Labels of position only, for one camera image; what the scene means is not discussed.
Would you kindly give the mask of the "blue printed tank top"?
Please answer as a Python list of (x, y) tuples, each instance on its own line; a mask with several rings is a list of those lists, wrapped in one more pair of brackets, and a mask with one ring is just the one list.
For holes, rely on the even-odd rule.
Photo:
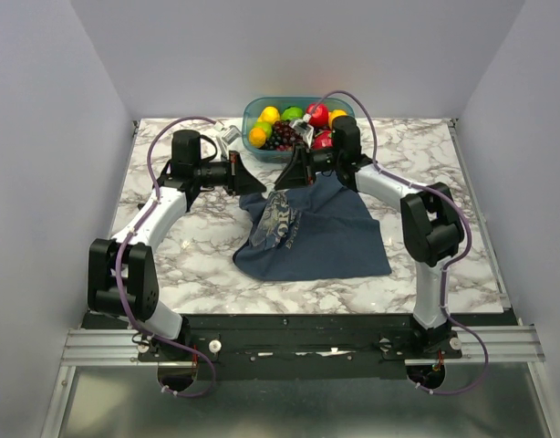
[(252, 220), (233, 262), (264, 282), (388, 276), (380, 223), (335, 176), (305, 188), (249, 194), (239, 206)]

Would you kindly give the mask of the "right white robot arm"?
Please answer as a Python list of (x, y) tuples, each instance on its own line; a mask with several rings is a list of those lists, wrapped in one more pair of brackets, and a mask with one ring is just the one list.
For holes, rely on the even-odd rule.
[(416, 263), (413, 319), (421, 326), (409, 333), (408, 346), (414, 355), (429, 357), (441, 346), (435, 329), (448, 320), (443, 304), (447, 290), (444, 267), (457, 255), (465, 235), (448, 187), (421, 186), (376, 168), (362, 152), (359, 126), (350, 116), (333, 121), (332, 145), (318, 150), (312, 148), (314, 130), (307, 117), (291, 120), (289, 126), (301, 141), (276, 179), (276, 190), (305, 187), (319, 173), (333, 172), (349, 190), (369, 195), (400, 213), (403, 242)]

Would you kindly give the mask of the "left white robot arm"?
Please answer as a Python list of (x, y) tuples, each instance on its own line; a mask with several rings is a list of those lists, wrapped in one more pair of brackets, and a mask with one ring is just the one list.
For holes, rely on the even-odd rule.
[(203, 141), (212, 142), (196, 130), (175, 131), (171, 159), (149, 200), (112, 238), (95, 240), (88, 254), (88, 307), (160, 337), (159, 349), (170, 360), (183, 359), (191, 340), (183, 332), (183, 316), (161, 302), (153, 253), (199, 194), (215, 187), (229, 195), (266, 191), (238, 151), (228, 151), (217, 162), (202, 157)]

